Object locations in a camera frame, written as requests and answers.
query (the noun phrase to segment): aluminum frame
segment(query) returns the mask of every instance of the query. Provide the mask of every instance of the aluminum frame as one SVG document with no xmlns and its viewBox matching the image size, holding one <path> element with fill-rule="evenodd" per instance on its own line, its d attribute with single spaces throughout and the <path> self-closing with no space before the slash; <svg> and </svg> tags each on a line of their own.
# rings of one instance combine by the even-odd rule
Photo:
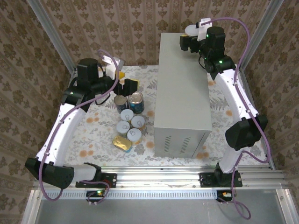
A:
<svg viewBox="0 0 299 224">
<path fill-rule="evenodd" d="M 102 168 L 102 171 L 103 173 L 111 172 L 117 173 L 118 175 L 117 185 L 115 189 L 111 189 L 112 193 L 127 192 L 138 194 L 140 192 L 163 191 L 171 193 L 181 191 L 192 194 L 212 192 L 218 189 L 229 189 L 200 187 L 199 173 L 213 172 L 214 167 L 105 167 Z M 293 223 L 296 223 L 295 221 L 298 217 L 296 216 L 297 213 L 292 197 L 287 189 L 287 182 L 285 181 L 283 171 L 271 170 L 267 166 L 255 168 L 240 166 L 239 172 L 241 173 L 243 187 L 237 188 L 238 191 L 242 189 L 276 189 L 278 198 L 281 196 L 284 197 L 284 199 L 280 201 L 280 205 L 286 222 L 292 224 L 290 220 L 293 220 Z M 46 191 L 59 191 L 56 187 L 49 184 L 45 184 L 44 187 Z M 72 183 L 65 189 L 65 193 L 70 193 L 68 199 L 78 199 L 78 197 L 73 196 L 74 194 L 72 193 L 85 193 L 86 190 L 87 189 L 75 188 L 75 183 Z M 38 181 L 35 181 L 24 213 L 23 224 L 35 223 L 42 198 Z"/>
<path fill-rule="evenodd" d="M 248 51 L 243 59 L 243 62 L 241 63 L 242 69 L 245 69 L 248 65 L 283 2 L 284 0 L 271 0 L 269 3 L 261 21 L 252 35 Z"/>
<path fill-rule="evenodd" d="M 51 42 L 53 43 L 55 49 L 59 53 L 61 59 L 63 60 L 65 66 L 69 70 L 70 74 L 73 73 L 76 64 L 73 62 L 71 55 L 69 54 L 67 48 L 63 44 L 57 30 L 53 26 L 51 19 L 49 18 L 46 10 L 43 8 L 40 0 L 28 0 L 32 10 L 34 11 L 37 19 L 40 21 L 47 35 L 49 36 Z"/>
<path fill-rule="evenodd" d="M 244 91 L 245 91 L 246 95 L 248 96 L 248 99 L 251 102 L 251 104 L 256 108 L 256 106 L 254 104 L 254 100 L 253 100 L 251 92 L 250 92 L 250 88 L 249 88 L 246 76 L 245 76 L 244 69 L 240 68 L 239 74 L 240 74 L 240 78 L 241 78 L 241 81 L 242 81 L 242 84 L 243 84 Z M 263 139 L 261 139 L 261 142 L 263 144 L 264 153 L 265 153 L 265 155 L 267 155 L 268 153 L 267 153 L 267 147 L 266 147 L 265 141 Z M 269 165 L 270 165 L 271 169 L 273 169 L 273 170 L 276 169 L 272 157 L 270 158 Z"/>
</svg>

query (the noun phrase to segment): metal enclosure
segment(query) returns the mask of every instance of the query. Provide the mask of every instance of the metal enclosure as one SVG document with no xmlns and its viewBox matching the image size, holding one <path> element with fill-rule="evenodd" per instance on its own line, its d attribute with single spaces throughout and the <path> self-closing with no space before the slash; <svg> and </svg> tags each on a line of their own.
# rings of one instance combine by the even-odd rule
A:
<svg viewBox="0 0 299 224">
<path fill-rule="evenodd" d="M 155 110 L 155 156 L 193 158 L 212 131 L 206 71 L 182 51 L 181 34 L 162 33 Z"/>
<path fill-rule="evenodd" d="M 267 165 L 239 167 L 243 187 L 236 188 L 237 201 L 248 206 L 249 221 L 239 216 L 233 204 L 215 201 L 216 190 L 228 188 L 200 187 L 198 173 L 213 172 L 214 167 L 110 167 L 102 171 L 117 173 L 118 182 L 97 206 L 86 201 L 91 189 L 75 188 L 75 183 L 57 202 L 46 201 L 35 181 L 22 223 L 299 223 L 290 191 L 283 189 L 288 187 L 283 172 Z M 50 197 L 60 191 L 48 184 L 45 190 Z"/>
</svg>

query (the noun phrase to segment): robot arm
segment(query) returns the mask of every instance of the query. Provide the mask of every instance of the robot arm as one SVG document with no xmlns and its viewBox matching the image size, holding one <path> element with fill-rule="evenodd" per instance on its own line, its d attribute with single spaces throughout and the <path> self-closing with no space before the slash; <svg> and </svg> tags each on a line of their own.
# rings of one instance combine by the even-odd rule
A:
<svg viewBox="0 0 299 224">
<path fill-rule="evenodd" d="M 73 109 L 75 106 L 95 98 L 97 94 L 103 94 L 109 90 L 115 82 L 115 66 L 109 65 L 112 61 L 108 57 L 104 57 L 104 61 L 108 63 L 106 73 L 103 77 L 99 77 L 98 61 L 95 59 L 82 59 L 78 64 L 77 85 L 70 86 L 65 92 L 62 104 L 59 108 L 58 117 L 49 134 L 42 149 L 37 153 L 35 158 L 28 158 L 25 167 L 38 179 L 39 167 L 45 155 L 49 141 L 54 130 L 60 124 L 60 128 L 56 133 L 54 140 L 50 146 L 50 151 L 43 166 L 43 182 L 49 183 L 60 189 L 67 188 L 71 182 L 79 182 L 83 180 L 99 182 L 107 175 L 102 175 L 101 168 L 94 164 L 85 163 L 75 166 L 64 166 L 64 159 L 69 142 L 76 130 L 76 127 L 85 117 L 91 103 L 86 104 L 73 112 L 61 123 L 61 118 Z M 116 59 L 119 67 L 123 65 L 120 59 Z M 117 95 L 131 95 L 138 89 L 138 82 L 135 80 L 125 79 L 125 84 L 118 83 L 113 89 Z"/>
<path fill-rule="evenodd" d="M 190 50 L 191 52 L 198 52 L 200 54 L 204 59 L 207 73 L 210 74 L 212 79 L 220 86 L 232 110 L 234 124 L 225 133 L 226 141 L 230 148 L 225 151 L 222 160 L 217 164 L 215 170 L 217 181 L 223 186 L 229 183 L 234 165 L 242 150 L 246 147 L 253 146 L 256 141 L 259 141 L 261 134 L 235 88 L 235 85 L 241 86 L 241 84 L 238 78 L 236 83 L 234 83 L 235 64 L 229 56 L 224 54 L 224 30 L 221 27 L 212 27 L 211 23 L 201 25 L 207 21 L 210 21 L 210 18 L 202 19 L 196 25 L 188 26 L 185 30 L 187 35 L 180 37 L 180 47 L 184 51 Z M 264 130 L 267 124 L 267 118 L 258 114 L 243 88 L 240 88 L 240 92 L 246 104 L 249 106 L 250 112 L 254 114 L 262 130 Z"/>
</svg>

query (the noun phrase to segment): white plastic part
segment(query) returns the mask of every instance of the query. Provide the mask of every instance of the white plastic part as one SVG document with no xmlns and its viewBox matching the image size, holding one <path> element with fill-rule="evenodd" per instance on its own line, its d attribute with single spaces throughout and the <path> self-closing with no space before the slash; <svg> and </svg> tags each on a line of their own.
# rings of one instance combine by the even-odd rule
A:
<svg viewBox="0 0 299 224">
<path fill-rule="evenodd" d="M 125 109 L 121 112 L 121 119 L 124 121 L 130 121 L 134 117 L 134 113 L 130 109 Z"/>
<path fill-rule="evenodd" d="M 125 134 L 130 130 L 130 124 L 127 121 L 120 121 L 118 122 L 118 124 L 116 125 L 116 130 L 117 132 L 121 133 L 121 134 Z"/>
<path fill-rule="evenodd" d="M 235 151 L 233 148 L 228 146 L 228 148 L 224 152 L 223 158 L 219 162 L 220 169 L 223 173 L 229 174 L 233 172 L 234 165 L 243 150 L 244 149 Z"/>
<path fill-rule="evenodd" d="M 75 172 L 73 182 L 90 181 L 94 178 L 94 175 L 97 171 L 95 167 L 88 164 L 72 165 L 72 167 L 74 168 Z"/>
<path fill-rule="evenodd" d="M 241 101 L 241 98 L 239 97 L 237 90 L 235 89 L 234 74 L 235 71 L 232 69 L 225 70 L 223 73 L 218 73 L 218 75 L 215 78 L 215 82 L 221 88 L 222 93 L 226 101 L 228 102 L 229 108 L 231 109 L 233 114 L 235 124 L 236 122 L 241 121 L 242 118 L 250 119 L 251 117 L 246 112 L 246 108 L 243 102 Z M 257 110 L 253 107 L 244 89 L 242 88 L 239 78 L 237 78 L 237 84 L 252 114 L 254 116 L 258 115 Z"/>
<path fill-rule="evenodd" d="M 185 28 L 185 34 L 188 36 L 197 36 L 199 32 L 199 29 L 196 28 L 195 24 L 191 24 Z"/>
<path fill-rule="evenodd" d="M 131 124 L 135 128 L 142 128 L 145 124 L 145 119 L 143 116 L 135 116 L 132 118 Z"/>
<path fill-rule="evenodd" d="M 119 65 L 121 60 L 117 57 L 114 57 L 114 59 L 115 59 L 117 65 Z M 103 61 L 108 63 L 108 65 L 106 66 L 106 76 L 109 76 L 110 78 L 112 78 L 114 80 L 116 67 L 115 67 L 112 59 L 110 57 L 107 57 L 106 55 L 104 55 Z"/>
<path fill-rule="evenodd" d="M 199 29 L 198 29 L 199 32 L 198 32 L 197 41 L 201 41 L 201 40 L 203 40 L 203 39 L 206 38 L 206 30 L 207 30 L 209 27 L 212 26 L 212 23 L 208 23 L 208 24 L 206 24 L 206 25 L 202 25 L 202 23 L 204 23 L 204 22 L 208 22 L 208 21 L 210 21 L 210 20 L 211 20 L 211 18 L 203 18 L 203 19 L 200 20 L 200 22 L 199 22 Z"/>
<path fill-rule="evenodd" d="M 128 139 L 131 142 L 136 142 L 141 138 L 142 134 L 141 131 L 137 128 L 132 128 L 128 131 Z"/>
<path fill-rule="evenodd" d="M 57 127 L 58 123 L 60 122 L 61 118 L 72 108 L 74 105 L 71 104 L 64 104 L 60 105 L 59 114 L 55 121 L 55 124 L 48 136 L 44 146 L 42 149 L 37 153 L 38 160 L 41 161 L 43 159 L 44 152 L 48 146 L 49 140 L 54 132 L 54 129 Z M 68 149 L 70 140 L 76 130 L 76 127 L 82 120 L 82 118 L 86 115 L 86 112 L 81 108 L 74 110 L 65 120 L 64 123 L 60 126 L 54 141 L 51 144 L 51 148 L 49 151 L 49 155 L 47 156 L 45 163 L 53 162 L 55 166 L 63 166 L 64 165 L 64 158 L 66 154 L 66 150 Z"/>
</svg>

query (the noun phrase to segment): floral tablecloth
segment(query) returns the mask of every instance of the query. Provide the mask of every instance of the floral tablecloth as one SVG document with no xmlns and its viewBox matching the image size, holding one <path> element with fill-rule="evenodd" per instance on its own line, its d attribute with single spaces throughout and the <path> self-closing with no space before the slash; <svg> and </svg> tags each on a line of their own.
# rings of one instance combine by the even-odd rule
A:
<svg viewBox="0 0 299 224">
<path fill-rule="evenodd" d="M 93 103 L 86 117 L 77 127 L 70 143 L 65 162 L 82 164 L 90 162 L 99 166 L 208 166 L 215 165 L 223 156 L 228 144 L 225 131 L 232 126 L 232 112 L 220 88 L 208 76 L 210 107 L 213 131 L 207 138 L 202 152 L 194 159 L 167 158 L 154 156 L 154 116 L 157 92 L 158 66 L 124 66 L 126 77 L 140 80 L 139 91 L 144 96 L 146 130 L 142 143 L 133 146 L 130 153 L 114 147 L 117 135 L 116 124 L 121 120 L 113 103 L 114 93 L 104 105 Z M 259 141 L 249 149 L 260 159 L 265 159 L 263 145 Z M 259 165 L 251 157 L 244 155 L 241 165 Z"/>
</svg>

